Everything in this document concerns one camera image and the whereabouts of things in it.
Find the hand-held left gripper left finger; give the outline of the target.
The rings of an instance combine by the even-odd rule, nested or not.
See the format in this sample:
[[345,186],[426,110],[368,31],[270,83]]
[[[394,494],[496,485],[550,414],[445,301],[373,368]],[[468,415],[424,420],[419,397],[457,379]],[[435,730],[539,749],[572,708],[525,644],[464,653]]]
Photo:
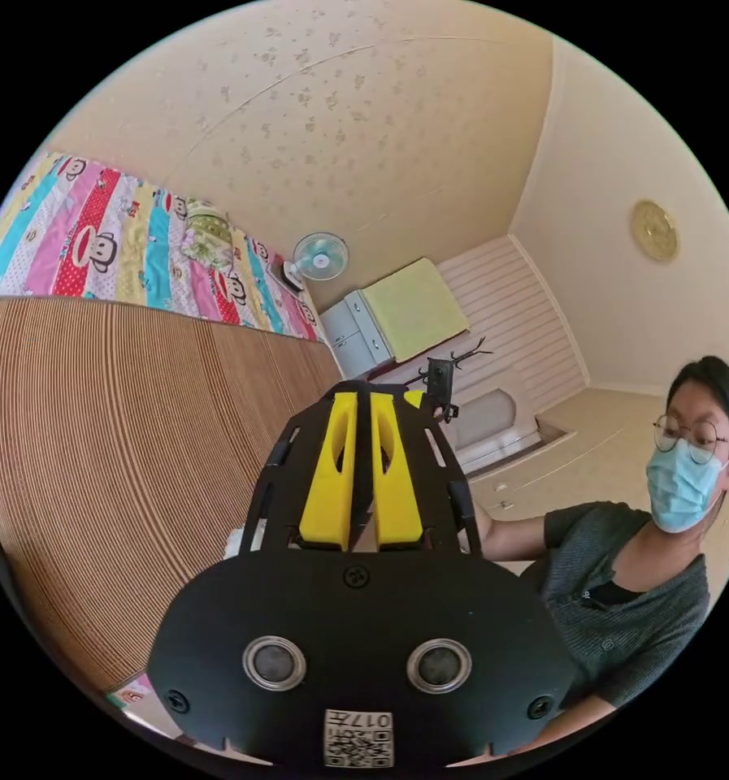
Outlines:
[[358,396],[338,392],[323,429],[321,448],[299,524],[302,542],[346,551],[354,489]]

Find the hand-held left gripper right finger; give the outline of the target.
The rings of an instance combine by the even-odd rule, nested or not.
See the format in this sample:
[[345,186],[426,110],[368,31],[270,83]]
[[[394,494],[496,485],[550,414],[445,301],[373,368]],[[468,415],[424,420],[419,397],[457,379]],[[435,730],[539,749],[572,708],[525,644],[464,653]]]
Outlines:
[[410,475],[395,397],[370,396],[373,518],[380,551],[416,548],[423,524]]

